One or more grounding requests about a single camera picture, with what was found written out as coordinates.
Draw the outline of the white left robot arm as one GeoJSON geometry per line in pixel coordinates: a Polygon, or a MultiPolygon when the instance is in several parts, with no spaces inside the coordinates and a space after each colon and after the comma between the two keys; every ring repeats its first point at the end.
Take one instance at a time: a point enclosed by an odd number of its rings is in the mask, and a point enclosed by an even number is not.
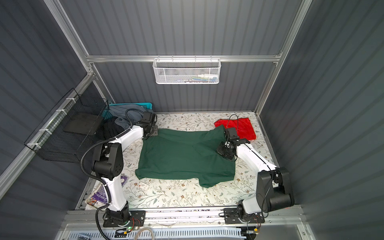
{"type": "Polygon", "coordinates": [[[92,170],[101,181],[107,195],[107,204],[102,207],[103,227],[133,226],[129,204],[124,197],[121,175],[124,168],[123,151],[138,139],[150,137],[157,131],[157,115],[144,112],[135,124],[128,120],[123,131],[94,146],[92,170]]]}

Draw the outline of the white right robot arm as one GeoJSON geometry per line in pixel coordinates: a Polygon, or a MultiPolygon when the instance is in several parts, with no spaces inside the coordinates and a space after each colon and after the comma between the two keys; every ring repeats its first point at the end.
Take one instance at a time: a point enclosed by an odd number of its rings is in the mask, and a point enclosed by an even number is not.
{"type": "Polygon", "coordinates": [[[257,187],[254,197],[240,200],[237,207],[225,208],[226,224],[255,223],[259,226],[269,212],[292,207],[295,204],[290,173],[269,163],[247,139],[240,139],[235,128],[225,129],[226,140],[217,148],[219,155],[234,162],[242,159],[257,174],[257,187]]]}

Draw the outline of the green t-shirt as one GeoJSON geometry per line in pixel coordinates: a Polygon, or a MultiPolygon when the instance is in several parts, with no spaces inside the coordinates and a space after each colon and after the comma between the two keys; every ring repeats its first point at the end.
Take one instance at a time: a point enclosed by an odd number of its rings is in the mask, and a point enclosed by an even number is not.
{"type": "Polygon", "coordinates": [[[217,153],[225,139],[223,126],[197,132],[159,129],[157,136],[144,140],[135,174],[138,179],[198,179],[203,188],[232,181],[235,162],[217,153]]]}

